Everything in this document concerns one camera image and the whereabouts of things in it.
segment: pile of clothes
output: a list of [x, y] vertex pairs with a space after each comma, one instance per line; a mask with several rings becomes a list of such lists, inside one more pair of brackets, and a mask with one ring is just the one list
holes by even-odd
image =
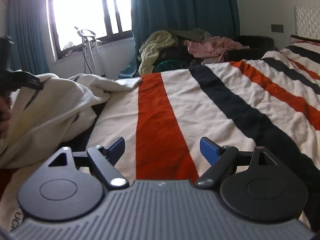
[[223, 62], [229, 50], [244, 49], [239, 42], [214, 36], [202, 29], [156, 31], [139, 49], [140, 76], [146, 74]]

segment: striped blanket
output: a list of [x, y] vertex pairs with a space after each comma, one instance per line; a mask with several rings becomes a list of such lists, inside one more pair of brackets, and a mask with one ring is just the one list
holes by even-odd
[[262, 60], [146, 75], [138, 88], [111, 93], [87, 147], [121, 136], [126, 148], [116, 168], [130, 182], [194, 182], [210, 167], [201, 137], [242, 151], [265, 146], [307, 185], [304, 213], [318, 231], [319, 84], [320, 44], [306, 41]]

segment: black armchair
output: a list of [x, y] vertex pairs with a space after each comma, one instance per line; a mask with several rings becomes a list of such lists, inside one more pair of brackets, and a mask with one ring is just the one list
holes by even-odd
[[239, 36], [236, 41], [240, 42], [243, 46], [249, 46], [250, 49], [237, 49], [230, 50], [223, 54], [225, 62], [240, 61], [242, 59], [261, 59], [263, 55], [269, 50], [278, 50], [275, 47], [274, 40], [264, 36]]

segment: quilted white headboard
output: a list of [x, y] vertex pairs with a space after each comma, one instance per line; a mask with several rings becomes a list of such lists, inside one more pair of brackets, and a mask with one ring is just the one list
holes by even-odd
[[320, 40], [320, 7], [294, 6], [296, 35]]

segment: silver bolt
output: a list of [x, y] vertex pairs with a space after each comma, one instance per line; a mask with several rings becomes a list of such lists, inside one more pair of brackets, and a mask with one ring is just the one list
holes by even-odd
[[121, 187], [127, 183], [127, 180], [124, 178], [114, 178], [110, 181], [110, 184], [115, 187]]
[[209, 187], [213, 184], [213, 179], [203, 179], [198, 181], [197, 184], [202, 187]]

